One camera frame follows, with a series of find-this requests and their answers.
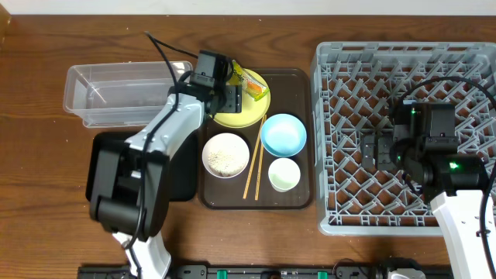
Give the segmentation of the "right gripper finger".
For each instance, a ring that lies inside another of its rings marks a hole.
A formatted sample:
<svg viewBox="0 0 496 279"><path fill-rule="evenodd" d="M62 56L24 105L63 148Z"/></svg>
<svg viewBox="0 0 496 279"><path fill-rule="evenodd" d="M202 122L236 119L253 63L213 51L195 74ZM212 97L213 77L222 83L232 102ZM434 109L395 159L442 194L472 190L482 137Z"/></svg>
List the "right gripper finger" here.
<svg viewBox="0 0 496 279"><path fill-rule="evenodd" d="M360 141L360 152L362 154L362 167L374 167L376 136L374 134L364 135Z"/></svg>
<svg viewBox="0 0 496 279"><path fill-rule="evenodd" d="M377 158L376 168L379 171L392 171L396 165L394 159L391 158L391 148L393 139L391 135L379 136L377 139Z"/></svg>

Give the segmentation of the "green orange snack wrapper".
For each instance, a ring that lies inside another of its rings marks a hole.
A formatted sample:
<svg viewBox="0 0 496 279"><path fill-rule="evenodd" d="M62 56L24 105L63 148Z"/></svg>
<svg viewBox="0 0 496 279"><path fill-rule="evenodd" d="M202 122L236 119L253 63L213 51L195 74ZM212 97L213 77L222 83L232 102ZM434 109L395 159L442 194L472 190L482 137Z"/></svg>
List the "green orange snack wrapper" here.
<svg viewBox="0 0 496 279"><path fill-rule="evenodd" d="M232 74L229 79L230 85L241 85L243 90L255 101L265 97L270 89L261 81L258 81L247 69L241 67L232 60Z"/></svg>

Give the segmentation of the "white bowl with rice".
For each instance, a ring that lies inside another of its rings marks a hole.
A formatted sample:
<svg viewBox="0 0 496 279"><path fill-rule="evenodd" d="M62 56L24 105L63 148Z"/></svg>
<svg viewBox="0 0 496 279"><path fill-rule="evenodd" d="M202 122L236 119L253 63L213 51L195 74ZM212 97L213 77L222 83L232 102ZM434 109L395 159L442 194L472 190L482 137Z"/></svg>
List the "white bowl with rice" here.
<svg viewBox="0 0 496 279"><path fill-rule="evenodd" d="M246 141L234 133L220 133L204 145L202 163L215 177L232 178L240 174L250 160Z"/></svg>

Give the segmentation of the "pale green cup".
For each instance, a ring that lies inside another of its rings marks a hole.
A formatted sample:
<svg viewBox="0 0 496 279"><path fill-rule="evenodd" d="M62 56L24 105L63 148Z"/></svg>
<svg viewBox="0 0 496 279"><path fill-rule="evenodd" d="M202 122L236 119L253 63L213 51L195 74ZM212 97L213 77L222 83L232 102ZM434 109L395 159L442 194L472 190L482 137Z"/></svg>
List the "pale green cup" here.
<svg viewBox="0 0 496 279"><path fill-rule="evenodd" d="M278 158L269 166L268 177L275 191L286 192L298 185L301 171L292 159Z"/></svg>

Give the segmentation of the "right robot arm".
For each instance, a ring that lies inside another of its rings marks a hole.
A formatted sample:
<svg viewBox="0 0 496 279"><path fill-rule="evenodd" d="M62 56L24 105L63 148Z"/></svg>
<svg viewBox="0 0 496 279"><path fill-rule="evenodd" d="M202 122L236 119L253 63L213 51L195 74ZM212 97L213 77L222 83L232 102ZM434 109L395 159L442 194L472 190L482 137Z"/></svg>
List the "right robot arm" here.
<svg viewBox="0 0 496 279"><path fill-rule="evenodd" d="M481 158L459 153L454 105L399 105L391 120L391 132L362 137L362 166L402 171L408 187L421 186L443 234L454 277L493 278L494 177Z"/></svg>

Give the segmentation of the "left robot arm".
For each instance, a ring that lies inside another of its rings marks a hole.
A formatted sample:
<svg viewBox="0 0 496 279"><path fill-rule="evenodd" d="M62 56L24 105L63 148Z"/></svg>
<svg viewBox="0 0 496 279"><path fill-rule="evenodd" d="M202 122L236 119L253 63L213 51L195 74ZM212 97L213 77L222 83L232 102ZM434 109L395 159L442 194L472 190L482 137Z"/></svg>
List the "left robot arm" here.
<svg viewBox="0 0 496 279"><path fill-rule="evenodd" d="M160 230L171 198L171 162L206 118L241 112L242 93L240 84L188 71L141 131L95 137L87 183L90 217L125 250L134 277L167 276L171 255Z"/></svg>

